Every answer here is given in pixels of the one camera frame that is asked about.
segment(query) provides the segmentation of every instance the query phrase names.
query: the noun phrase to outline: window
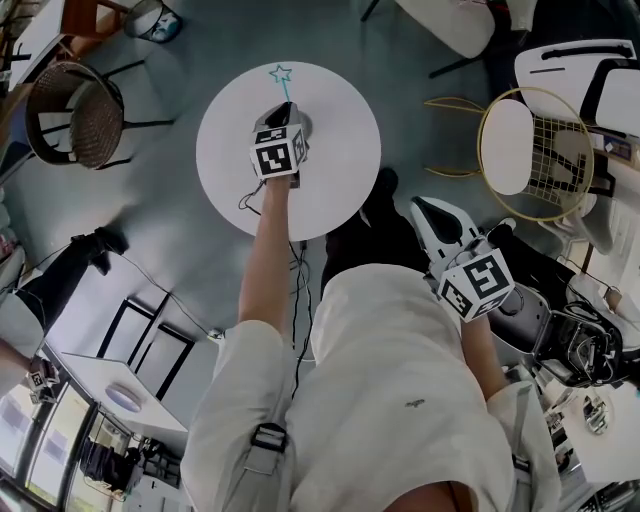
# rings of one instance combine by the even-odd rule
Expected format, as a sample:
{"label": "window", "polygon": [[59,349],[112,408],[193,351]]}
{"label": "window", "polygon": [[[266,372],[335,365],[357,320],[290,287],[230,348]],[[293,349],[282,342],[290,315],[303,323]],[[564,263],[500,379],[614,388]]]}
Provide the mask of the window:
{"label": "window", "polygon": [[15,476],[18,458],[37,410],[29,390],[23,386],[16,386],[0,398],[0,466],[11,476]]}
{"label": "window", "polygon": [[[120,455],[124,455],[129,444],[129,436],[103,414],[98,414],[93,422],[89,438],[95,443],[113,448]],[[67,512],[113,512],[115,504],[116,502],[112,502],[111,497],[104,494],[104,491],[95,489],[90,482],[85,481],[84,473],[78,464],[73,475]]]}
{"label": "window", "polygon": [[58,461],[58,464],[64,464],[67,460],[67,441],[66,437],[54,430],[44,443],[44,453]]}
{"label": "window", "polygon": [[88,410],[89,403],[67,385],[35,455],[27,488],[52,505],[57,503],[69,450]]}

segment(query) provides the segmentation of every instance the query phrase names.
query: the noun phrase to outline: black cable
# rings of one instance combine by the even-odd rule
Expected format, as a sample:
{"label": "black cable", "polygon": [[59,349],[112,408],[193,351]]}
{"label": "black cable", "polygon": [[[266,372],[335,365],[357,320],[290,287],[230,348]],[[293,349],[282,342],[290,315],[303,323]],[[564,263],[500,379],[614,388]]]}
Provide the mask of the black cable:
{"label": "black cable", "polygon": [[607,283],[605,283],[604,281],[601,281],[600,279],[598,279],[597,277],[593,277],[591,274],[589,274],[589,272],[586,272],[586,271],[582,270],[582,267],[580,267],[580,265],[578,265],[575,261],[570,260],[569,258],[564,258],[564,259],[565,259],[566,261],[569,261],[569,262],[573,263],[577,268],[579,268],[579,269],[580,269],[580,272],[581,272],[582,274],[586,274],[586,275],[588,275],[591,279],[593,279],[594,281],[597,281],[597,282],[599,282],[601,285],[606,286],[606,287],[607,287],[607,290],[615,290],[615,291],[617,291],[618,293],[620,293],[620,290],[618,290],[615,286],[610,286],[610,285],[608,285]]}
{"label": "black cable", "polygon": [[260,212],[249,204],[249,199],[260,192],[260,189],[264,187],[265,183],[266,180],[261,180],[260,183],[258,183],[258,187],[253,192],[249,192],[247,195],[242,196],[242,198],[240,198],[240,201],[238,201],[238,210],[251,210],[253,213],[259,216]]}
{"label": "black cable", "polygon": [[125,261],[128,261],[131,265],[133,265],[134,267],[136,267],[138,269],[138,271],[147,278],[147,281],[149,281],[152,285],[154,285],[155,287],[157,287],[158,289],[162,290],[164,293],[166,293],[167,295],[169,295],[169,297],[171,298],[171,300],[173,300],[173,302],[176,303],[176,306],[178,306],[178,308],[180,309],[180,311],[182,311],[182,313],[184,314],[184,316],[186,316],[189,320],[191,320],[191,322],[193,323],[193,325],[195,325],[198,329],[200,329],[205,336],[209,336],[209,332],[202,327],[198,322],[196,322],[193,317],[191,315],[189,315],[189,313],[187,313],[185,311],[185,309],[182,307],[182,305],[180,304],[182,301],[178,299],[178,297],[176,297],[172,292],[165,290],[162,286],[160,286],[158,283],[156,283],[149,275],[147,275],[147,273],[142,270],[140,268],[140,266],[138,266],[136,263],[134,263],[133,261],[131,261],[129,258],[127,258],[126,256],[122,255],[122,254],[118,254],[118,256],[120,256],[122,259],[124,259]]}
{"label": "black cable", "polygon": [[[300,276],[302,274],[302,265],[300,265],[300,260],[298,259],[298,255],[296,254],[296,251],[293,250],[293,245],[291,245],[291,242],[289,242],[289,249],[291,249],[291,252],[293,253],[296,262],[298,262],[298,275],[296,277],[296,300],[295,303],[293,305],[293,324],[292,324],[292,333],[291,333],[291,341],[293,342],[293,349],[295,350],[296,348],[296,319],[298,318],[298,301],[300,300],[300,290],[301,290],[301,286],[300,286]],[[302,251],[300,251],[300,257],[304,258],[304,249],[302,249]]]}
{"label": "black cable", "polygon": [[447,485],[449,486],[449,494],[451,494],[453,506],[455,507],[456,512],[460,512],[460,505],[458,505],[458,498],[456,498],[456,493],[453,490],[453,485],[451,485],[451,482],[447,482]]}
{"label": "black cable", "polygon": [[[58,254],[60,251],[64,251],[67,247],[69,247],[71,245],[71,242],[69,242],[67,245],[65,245],[64,247],[61,247],[60,249],[58,249],[57,251],[53,251],[51,254],[49,254],[49,256],[47,256],[45,259],[40,260],[39,263],[36,263],[34,266],[32,266],[31,268],[25,270],[22,274],[20,274],[16,280],[14,282],[18,282],[20,281],[20,278],[22,278],[23,276],[25,276],[26,274],[28,274],[29,272],[32,272],[34,269],[38,268],[40,265],[42,265],[45,261],[47,261],[49,258],[55,256],[56,254]],[[9,289],[9,288],[15,288],[13,285],[7,285],[4,288],[0,289],[0,293],[4,292],[5,290]]]}
{"label": "black cable", "polygon": [[502,313],[504,316],[516,316],[518,313],[520,313],[524,309],[524,295],[522,295],[522,292],[518,289],[517,286],[513,289],[513,291],[515,291],[520,296],[520,309],[505,311],[504,308],[500,306],[498,309],[500,310],[500,313]]}
{"label": "black cable", "polygon": [[308,313],[309,313],[309,332],[307,333],[307,337],[304,340],[304,345],[302,346],[302,352],[300,352],[300,357],[298,357],[298,362],[296,364],[296,387],[293,389],[293,395],[292,397],[294,397],[296,395],[296,391],[298,391],[298,386],[300,385],[300,378],[299,378],[299,374],[300,374],[300,364],[302,363],[302,360],[304,359],[304,355],[307,353],[307,349],[309,348],[309,341],[311,340],[311,329],[313,327],[313,315],[311,313],[311,294],[309,294],[308,296]]}

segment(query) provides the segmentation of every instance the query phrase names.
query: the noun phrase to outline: leg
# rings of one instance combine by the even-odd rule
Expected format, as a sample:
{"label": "leg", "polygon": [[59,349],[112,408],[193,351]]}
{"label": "leg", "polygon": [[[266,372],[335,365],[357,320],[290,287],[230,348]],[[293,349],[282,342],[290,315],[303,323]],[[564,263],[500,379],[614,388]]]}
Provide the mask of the leg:
{"label": "leg", "polygon": [[378,175],[363,211],[373,231],[379,263],[399,265],[427,273],[430,260],[422,249],[411,223],[396,211],[393,193],[398,177],[391,169]]}
{"label": "leg", "polygon": [[45,334],[64,310],[91,259],[99,254],[89,236],[74,240],[44,273],[17,291],[18,297],[40,321]]}
{"label": "leg", "polygon": [[369,19],[369,16],[371,16],[371,13],[376,8],[376,6],[378,5],[379,2],[380,2],[380,0],[371,0],[371,3],[369,4],[369,7],[367,7],[366,11],[364,11],[364,14],[362,15],[362,18],[360,18],[360,21],[362,21],[362,22],[367,21]]}
{"label": "leg", "polygon": [[112,77],[113,75],[117,75],[118,73],[122,73],[123,71],[126,71],[128,69],[135,68],[137,66],[142,66],[143,64],[144,64],[144,60],[137,60],[136,62],[132,62],[131,64],[127,64],[126,66],[122,66],[120,68],[114,69],[113,71],[109,71],[108,73],[105,73],[104,75],[102,75],[102,78]]}
{"label": "leg", "polygon": [[436,77],[439,77],[440,75],[445,75],[447,73],[450,73],[451,71],[455,71],[456,69],[460,69],[465,66],[468,66],[469,64],[472,64],[473,62],[479,61],[483,58],[484,58],[484,54],[481,53],[480,55],[478,55],[477,57],[474,57],[473,59],[460,59],[454,62],[453,64],[449,64],[448,66],[444,66],[440,69],[436,69],[435,71],[432,71],[431,73],[429,73],[429,78],[436,78]]}
{"label": "leg", "polygon": [[371,229],[360,218],[360,212],[328,233],[326,240],[327,263],[322,272],[320,296],[340,272],[373,262]]}
{"label": "leg", "polygon": [[108,260],[104,266],[106,251],[122,254],[126,248],[122,236],[105,228],[98,228],[88,236],[74,237],[44,273],[16,295],[38,318],[46,334],[69,302],[87,267],[100,265],[98,270],[106,274],[109,270]]}
{"label": "leg", "polygon": [[131,158],[124,158],[122,160],[114,160],[113,162],[109,162],[107,164],[101,165],[96,169],[96,171],[102,171],[104,169],[108,169],[109,167],[115,167],[116,165],[128,164],[131,162]]}
{"label": "leg", "polygon": [[124,129],[128,130],[129,128],[148,128],[149,126],[170,126],[175,121],[145,121],[143,123],[129,123],[128,121],[124,122]]}
{"label": "leg", "polygon": [[514,281],[539,290],[551,309],[564,308],[567,284],[575,272],[524,243],[509,226],[498,226],[488,239],[502,252]]}

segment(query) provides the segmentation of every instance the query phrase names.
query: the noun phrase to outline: rattan chair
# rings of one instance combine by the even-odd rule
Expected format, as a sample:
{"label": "rattan chair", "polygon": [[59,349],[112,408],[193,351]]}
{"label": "rattan chair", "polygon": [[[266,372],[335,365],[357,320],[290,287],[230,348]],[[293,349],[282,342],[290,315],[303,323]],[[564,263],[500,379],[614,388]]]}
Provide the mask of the rattan chair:
{"label": "rattan chair", "polygon": [[[53,165],[79,163],[88,169],[101,170],[130,162],[130,158],[109,162],[124,130],[173,124],[173,121],[129,123],[124,120],[122,95],[109,77],[143,62],[134,62],[102,76],[75,61],[47,67],[36,79],[27,99],[27,136],[34,153]],[[41,126],[40,115],[55,113],[71,113],[70,152],[57,151],[44,137],[46,130]]]}

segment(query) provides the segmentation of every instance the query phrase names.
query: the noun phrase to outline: hand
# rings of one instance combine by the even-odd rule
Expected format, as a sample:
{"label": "hand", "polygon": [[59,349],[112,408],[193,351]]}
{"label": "hand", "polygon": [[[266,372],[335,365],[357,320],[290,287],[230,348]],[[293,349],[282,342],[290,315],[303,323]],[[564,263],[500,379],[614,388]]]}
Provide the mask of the hand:
{"label": "hand", "polygon": [[604,294],[604,300],[607,301],[611,311],[615,313],[618,308],[618,304],[620,304],[620,301],[622,300],[622,295],[613,288],[609,288],[607,293]]}
{"label": "hand", "polygon": [[33,359],[29,363],[29,373],[35,373],[42,370],[42,358],[33,356]]}

